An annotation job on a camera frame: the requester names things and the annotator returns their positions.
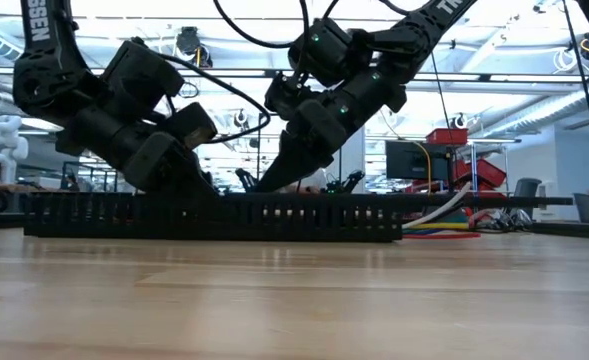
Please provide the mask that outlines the white humanoid robot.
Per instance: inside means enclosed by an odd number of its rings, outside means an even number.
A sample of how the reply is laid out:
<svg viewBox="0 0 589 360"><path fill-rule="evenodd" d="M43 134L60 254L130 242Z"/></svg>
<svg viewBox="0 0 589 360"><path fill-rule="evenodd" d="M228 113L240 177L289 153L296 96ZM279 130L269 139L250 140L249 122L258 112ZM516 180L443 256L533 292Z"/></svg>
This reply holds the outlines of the white humanoid robot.
<svg viewBox="0 0 589 360"><path fill-rule="evenodd" d="M25 160L29 143L19 135L22 118L17 115L0 116L0 183L13 184L16 180L17 161Z"/></svg>

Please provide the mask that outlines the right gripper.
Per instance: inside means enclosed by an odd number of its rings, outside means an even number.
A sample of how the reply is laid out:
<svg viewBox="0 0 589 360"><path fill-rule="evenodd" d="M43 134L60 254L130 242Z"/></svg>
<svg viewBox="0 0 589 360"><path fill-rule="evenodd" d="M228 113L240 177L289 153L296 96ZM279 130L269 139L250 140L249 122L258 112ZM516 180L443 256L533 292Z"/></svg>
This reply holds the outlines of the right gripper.
<svg viewBox="0 0 589 360"><path fill-rule="evenodd" d="M316 100L305 100L295 109L286 131L280 136L278 155L254 192L275 192L327 167L347 141L345 128Z"/></svg>

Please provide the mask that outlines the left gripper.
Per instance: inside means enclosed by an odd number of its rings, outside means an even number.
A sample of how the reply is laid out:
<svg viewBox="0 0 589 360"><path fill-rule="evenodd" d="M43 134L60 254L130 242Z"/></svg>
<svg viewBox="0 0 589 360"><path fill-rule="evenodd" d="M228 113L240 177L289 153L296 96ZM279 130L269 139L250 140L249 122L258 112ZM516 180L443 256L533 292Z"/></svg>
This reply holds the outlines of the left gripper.
<svg viewBox="0 0 589 360"><path fill-rule="evenodd" d="M218 194L198 156L166 132L150 135L122 172L128 183L146 193Z"/></svg>

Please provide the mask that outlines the white wall box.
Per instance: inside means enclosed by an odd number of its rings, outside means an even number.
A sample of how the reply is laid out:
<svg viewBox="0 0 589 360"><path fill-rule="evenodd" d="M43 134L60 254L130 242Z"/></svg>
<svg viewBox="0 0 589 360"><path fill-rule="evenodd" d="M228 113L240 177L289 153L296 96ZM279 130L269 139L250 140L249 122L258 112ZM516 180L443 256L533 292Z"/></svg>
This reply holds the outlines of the white wall box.
<svg viewBox="0 0 589 360"><path fill-rule="evenodd" d="M543 181L538 186L538 196L543 198L551 198L557 194L556 183L553 181ZM541 205L539 207L541 217L554 217L555 208L553 205Z"/></svg>

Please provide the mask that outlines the black monitor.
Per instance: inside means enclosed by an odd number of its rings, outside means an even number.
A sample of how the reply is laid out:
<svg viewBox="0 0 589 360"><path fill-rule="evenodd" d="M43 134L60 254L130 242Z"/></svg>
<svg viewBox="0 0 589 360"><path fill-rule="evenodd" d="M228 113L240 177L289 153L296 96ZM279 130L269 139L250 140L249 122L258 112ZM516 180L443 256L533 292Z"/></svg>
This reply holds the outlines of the black monitor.
<svg viewBox="0 0 589 360"><path fill-rule="evenodd" d="M386 141L386 177L403 180L448 180L450 150L443 145Z"/></svg>

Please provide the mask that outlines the black frame robot cell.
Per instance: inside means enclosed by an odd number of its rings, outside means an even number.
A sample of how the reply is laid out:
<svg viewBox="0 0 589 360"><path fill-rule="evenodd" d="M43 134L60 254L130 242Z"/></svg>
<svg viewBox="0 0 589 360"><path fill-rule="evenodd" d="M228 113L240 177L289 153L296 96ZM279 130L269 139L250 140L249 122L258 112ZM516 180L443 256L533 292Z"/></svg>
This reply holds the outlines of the black frame robot cell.
<svg viewBox="0 0 589 360"><path fill-rule="evenodd" d="M66 161L63 163L62 175L62 189L70 190L71 178L74 178L81 192L129 194L137 192L120 172L103 161L90 161L85 158L76 162Z"/></svg>

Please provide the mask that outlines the shelf rack with blue post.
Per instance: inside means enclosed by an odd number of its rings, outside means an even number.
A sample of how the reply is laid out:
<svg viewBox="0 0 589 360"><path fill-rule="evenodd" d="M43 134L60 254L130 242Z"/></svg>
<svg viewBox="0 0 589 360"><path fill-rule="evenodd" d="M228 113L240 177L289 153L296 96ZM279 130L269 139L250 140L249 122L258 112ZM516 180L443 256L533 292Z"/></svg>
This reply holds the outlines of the shelf rack with blue post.
<svg viewBox="0 0 589 360"><path fill-rule="evenodd" d="M505 188L508 179L507 175L507 150L511 145L520 144L521 139L499 139L499 138L469 138L464 146L454 146L453 163L451 165L452 178L449 185L453 185L456 189L461 189L464 185L456 186L454 184L454 165L458 160L465 163L472 164L472 181L467 182L471 184L472 191L480 191L481 189L495 189L497 192L504 193L508 197L509 189ZM496 167L500 168L506 173L506 180L498 188L488 188L485 185L479 185L476 175L476 162L480 159L485 159Z"/></svg>

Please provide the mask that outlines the black slotted cable duct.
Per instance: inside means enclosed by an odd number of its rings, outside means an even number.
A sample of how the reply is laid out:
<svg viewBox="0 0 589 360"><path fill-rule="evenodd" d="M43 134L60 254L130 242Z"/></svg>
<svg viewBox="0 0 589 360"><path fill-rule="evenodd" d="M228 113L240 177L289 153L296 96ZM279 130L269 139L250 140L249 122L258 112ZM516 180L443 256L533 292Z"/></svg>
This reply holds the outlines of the black slotted cable duct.
<svg viewBox="0 0 589 360"><path fill-rule="evenodd" d="M394 197L228 194L209 202L150 195L34 195L29 236L215 241L391 242L402 237Z"/></svg>

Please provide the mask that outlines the black duct cover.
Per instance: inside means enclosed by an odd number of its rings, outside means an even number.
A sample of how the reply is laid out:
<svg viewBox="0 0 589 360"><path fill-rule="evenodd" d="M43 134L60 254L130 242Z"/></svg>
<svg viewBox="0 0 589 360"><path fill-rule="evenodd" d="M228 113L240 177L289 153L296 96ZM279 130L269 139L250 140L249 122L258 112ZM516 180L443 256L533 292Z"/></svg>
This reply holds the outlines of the black duct cover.
<svg viewBox="0 0 589 360"><path fill-rule="evenodd" d="M330 204L341 206L442 206L454 199L452 194L420 195L394 193L390 195L376 194L318 194L318 195L296 195L277 193L234 193L221 197L221 200L228 204ZM570 206L573 205L571 197L475 197L464 195L461 199L468 207L539 207L539 206Z"/></svg>

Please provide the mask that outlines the steel workbench on casters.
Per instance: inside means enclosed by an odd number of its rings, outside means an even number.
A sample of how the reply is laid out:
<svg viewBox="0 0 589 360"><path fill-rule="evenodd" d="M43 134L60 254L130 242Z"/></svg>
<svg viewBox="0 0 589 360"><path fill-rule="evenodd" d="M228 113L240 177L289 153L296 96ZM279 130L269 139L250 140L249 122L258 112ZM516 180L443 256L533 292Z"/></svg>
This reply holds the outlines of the steel workbench on casters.
<svg viewBox="0 0 589 360"><path fill-rule="evenodd" d="M0 213L21 212L27 197L49 192L67 193L67 190L41 187L37 184L0 184Z"/></svg>

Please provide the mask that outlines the grey office chair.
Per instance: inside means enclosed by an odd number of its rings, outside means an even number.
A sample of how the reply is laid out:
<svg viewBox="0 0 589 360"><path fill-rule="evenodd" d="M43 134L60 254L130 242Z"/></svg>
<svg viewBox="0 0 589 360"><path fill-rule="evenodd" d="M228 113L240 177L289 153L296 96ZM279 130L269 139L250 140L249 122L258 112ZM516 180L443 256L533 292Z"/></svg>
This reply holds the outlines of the grey office chair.
<svg viewBox="0 0 589 360"><path fill-rule="evenodd" d="M535 197L542 181L534 178L521 178L517 181L514 197ZM529 207L506 207L493 210L483 222L483 227L491 231L510 232L527 230L533 223L536 205Z"/></svg>

